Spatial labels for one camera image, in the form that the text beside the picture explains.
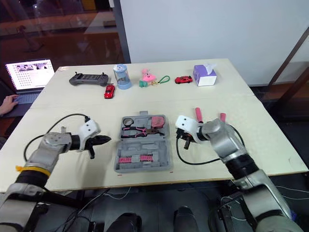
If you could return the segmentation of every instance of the pink plush toy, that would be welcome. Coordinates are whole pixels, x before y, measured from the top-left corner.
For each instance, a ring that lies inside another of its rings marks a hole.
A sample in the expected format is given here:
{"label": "pink plush toy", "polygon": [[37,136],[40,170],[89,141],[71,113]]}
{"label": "pink plush toy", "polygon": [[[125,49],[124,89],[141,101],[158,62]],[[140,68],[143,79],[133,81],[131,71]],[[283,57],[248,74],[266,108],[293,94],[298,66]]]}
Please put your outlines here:
{"label": "pink plush toy", "polygon": [[152,75],[149,72],[149,69],[143,69],[141,72],[143,73],[143,78],[142,78],[143,81],[150,82],[150,81],[155,80],[155,75]]}

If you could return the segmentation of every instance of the white table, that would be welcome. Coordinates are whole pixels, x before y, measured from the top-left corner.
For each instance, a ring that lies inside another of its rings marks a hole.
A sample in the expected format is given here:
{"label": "white table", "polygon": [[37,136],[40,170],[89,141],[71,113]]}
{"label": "white table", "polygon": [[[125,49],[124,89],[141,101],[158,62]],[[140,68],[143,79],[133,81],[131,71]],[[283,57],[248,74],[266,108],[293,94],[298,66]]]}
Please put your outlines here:
{"label": "white table", "polygon": [[[18,176],[14,167],[24,164],[22,153],[28,141],[46,132],[55,121],[71,113],[89,115],[100,124],[101,134],[110,136],[112,140],[95,147],[95,159],[90,160],[87,152],[70,151],[60,155],[58,164],[46,185],[50,190],[232,178],[227,168],[219,161],[208,165],[190,166],[178,159],[175,149],[174,123],[178,115],[195,117],[195,107],[201,108],[204,120],[213,120],[220,112],[227,113],[227,122],[239,130],[249,154],[268,175],[307,171],[308,169],[297,152],[227,59],[130,64],[128,67],[129,74],[133,74],[131,79],[136,82],[137,74],[146,67],[151,67],[151,71],[158,76],[169,74],[174,79],[177,76],[174,73],[190,74],[189,67],[193,68],[194,64],[207,62],[218,64],[216,70],[220,75],[213,87],[196,87],[195,83],[176,85],[171,81],[157,87],[134,86],[128,90],[118,89],[115,98],[111,100],[103,99],[104,88],[100,86],[73,87],[68,83],[71,73],[75,70],[84,73],[104,71],[113,76],[111,65],[69,67],[66,71],[57,71],[0,151],[0,191],[5,191]],[[173,67],[174,71],[170,71],[168,67]],[[121,118],[138,115],[141,110],[148,110],[149,114],[167,116],[170,126],[172,168],[159,172],[116,173],[113,167],[116,146],[120,140]],[[66,126],[68,131],[74,132],[82,123],[82,117],[71,117],[60,123],[55,131],[61,126]],[[37,148],[37,145],[38,142],[29,147],[29,154]],[[209,143],[191,144],[188,151],[181,149],[181,154],[184,159],[191,162],[201,162],[217,157]]]}

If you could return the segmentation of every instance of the laptop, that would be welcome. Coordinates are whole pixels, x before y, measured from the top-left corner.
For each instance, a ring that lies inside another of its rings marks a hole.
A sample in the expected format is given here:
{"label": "laptop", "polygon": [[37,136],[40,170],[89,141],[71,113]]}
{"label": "laptop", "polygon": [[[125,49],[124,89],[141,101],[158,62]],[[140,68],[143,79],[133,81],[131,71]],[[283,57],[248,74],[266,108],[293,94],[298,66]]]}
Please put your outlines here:
{"label": "laptop", "polygon": [[53,77],[55,71],[50,59],[7,63],[5,67],[19,97],[15,99],[18,105],[3,117],[23,116]]}

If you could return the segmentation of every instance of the pliers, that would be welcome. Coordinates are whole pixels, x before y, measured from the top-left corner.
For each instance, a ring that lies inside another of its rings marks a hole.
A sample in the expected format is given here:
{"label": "pliers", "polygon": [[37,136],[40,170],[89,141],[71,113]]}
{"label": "pliers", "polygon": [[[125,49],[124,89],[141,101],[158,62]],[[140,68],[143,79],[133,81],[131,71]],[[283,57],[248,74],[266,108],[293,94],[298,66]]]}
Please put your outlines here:
{"label": "pliers", "polygon": [[135,131],[140,131],[140,133],[136,133],[133,135],[121,135],[121,138],[137,138],[137,137],[146,137],[148,134],[160,134],[164,135],[164,133],[161,133],[157,129],[147,129],[145,127],[123,127],[123,131],[130,131],[130,130],[135,130]]}

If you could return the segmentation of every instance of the blue canister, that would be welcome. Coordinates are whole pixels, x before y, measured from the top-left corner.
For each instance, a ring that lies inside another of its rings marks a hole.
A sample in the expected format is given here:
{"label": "blue canister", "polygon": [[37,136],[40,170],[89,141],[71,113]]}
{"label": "blue canister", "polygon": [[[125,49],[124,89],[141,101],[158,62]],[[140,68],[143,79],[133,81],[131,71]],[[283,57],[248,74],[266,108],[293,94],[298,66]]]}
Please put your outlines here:
{"label": "blue canister", "polygon": [[132,86],[129,74],[127,73],[127,67],[125,64],[116,64],[114,66],[114,73],[117,81],[117,85],[120,89],[127,89]]}

